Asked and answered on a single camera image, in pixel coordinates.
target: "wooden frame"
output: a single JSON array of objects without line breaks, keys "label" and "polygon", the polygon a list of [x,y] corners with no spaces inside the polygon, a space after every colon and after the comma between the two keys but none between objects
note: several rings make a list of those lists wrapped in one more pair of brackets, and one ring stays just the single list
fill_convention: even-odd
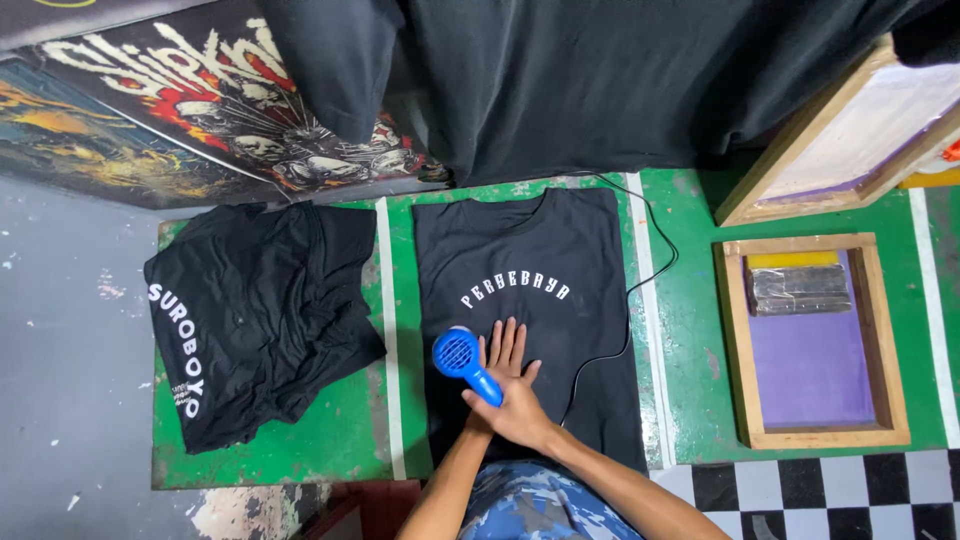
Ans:
[{"label": "wooden frame", "polygon": [[885,65],[895,63],[893,42],[884,37],[862,61],[814,96],[775,136],[714,218],[720,227],[866,207],[902,182],[924,162],[960,138],[960,105],[934,120],[856,187],[818,195],[761,198],[788,165],[824,131],[841,110]]},{"label": "wooden frame", "polygon": [[[713,244],[733,381],[737,434],[750,448],[841,448],[910,443],[900,365],[890,326],[883,272],[873,233],[737,240]],[[747,255],[846,250],[860,319],[876,421],[864,426],[765,428],[760,409],[741,258]]]}]

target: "black and white tile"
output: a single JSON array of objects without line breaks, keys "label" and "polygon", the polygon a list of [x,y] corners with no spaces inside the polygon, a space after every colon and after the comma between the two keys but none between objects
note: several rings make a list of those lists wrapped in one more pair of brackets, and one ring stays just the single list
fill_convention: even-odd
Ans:
[{"label": "black and white tile", "polygon": [[960,540],[960,451],[678,465],[650,478],[733,540]]}]

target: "concrete floor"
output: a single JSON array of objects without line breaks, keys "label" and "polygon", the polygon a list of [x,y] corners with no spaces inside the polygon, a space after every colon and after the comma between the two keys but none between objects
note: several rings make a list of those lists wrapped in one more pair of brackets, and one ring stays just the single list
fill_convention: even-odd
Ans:
[{"label": "concrete floor", "polygon": [[150,490],[162,212],[0,179],[0,540],[286,538],[314,486]]}]

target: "person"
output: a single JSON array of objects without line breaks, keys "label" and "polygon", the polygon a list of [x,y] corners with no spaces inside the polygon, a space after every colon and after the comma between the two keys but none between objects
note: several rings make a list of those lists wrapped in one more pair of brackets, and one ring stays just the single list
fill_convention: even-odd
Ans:
[{"label": "person", "polygon": [[[444,457],[397,540],[721,539],[696,508],[641,473],[599,454],[550,421],[531,384],[540,361],[521,373],[526,325],[493,326],[480,363],[503,391],[495,407],[471,390],[464,430]],[[544,459],[486,464],[494,433]]]}]

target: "black power cord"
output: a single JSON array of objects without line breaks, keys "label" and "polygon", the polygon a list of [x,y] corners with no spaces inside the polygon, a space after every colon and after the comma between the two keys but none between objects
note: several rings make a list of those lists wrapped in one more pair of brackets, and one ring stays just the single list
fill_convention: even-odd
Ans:
[{"label": "black power cord", "polygon": [[631,191],[630,189],[627,189],[626,187],[614,182],[613,180],[610,180],[604,175],[593,172],[593,171],[574,171],[568,174],[571,174],[571,175],[590,174],[606,182],[607,184],[610,184],[613,187],[616,187],[621,191],[625,191],[635,197],[638,197],[641,201],[643,201],[643,204],[647,206],[647,215],[650,217],[649,219],[650,223],[652,223],[654,226],[654,229],[656,229],[657,232],[660,233],[660,237],[663,238],[663,241],[666,242],[666,245],[670,246],[671,256],[670,256],[670,260],[666,264],[664,264],[660,270],[654,272],[653,276],[650,276],[649,278],[642,280],[641,282],[627,289],[627,294],[624,295],[624,297],[627,300],[627,338],[623,343],[623,348],[620,349],[619,353],[612,356],[599,356],[597,358],[591,358],[586,362],[584,362],[583,364],[581,364],[580,368],[577,369],[577,374],[573,377],[573,388],[570,389],[570,401],[566,404],[564,417],[560,420],[561,426],[563,426],[564,423],[566,422],[566,415],[570,413],[570,408],[573,407],[573,400],[574,398],[577,397],[577,382],[580,380],[580,373],[584,371],[584,368],[597,360],[609,360],[612,358],[618,358],[620,356],[623,356],[623,354],[627,352],[627,348],[630,347],[630,343],[631,341],[633,341],[632,335],[630,332],[630,293],[634,292],[635,290],[645,285],[646,283],[649,283],[655,280],[660,274],[662,274],[663,272],[666,272],[670,268],[673,268],[673,265],[677,264],[677,261],[680,260],[680,250],[677,249],[677,246],[675,246],[673,242],[670,241],[670,238],[663,232],[663,230],[660,228],[660,225],[657,224],[657,218],[654,217],[654,209],[650,205],[650,201],[648,201],[643,195],[640,195],[639,193]]}]

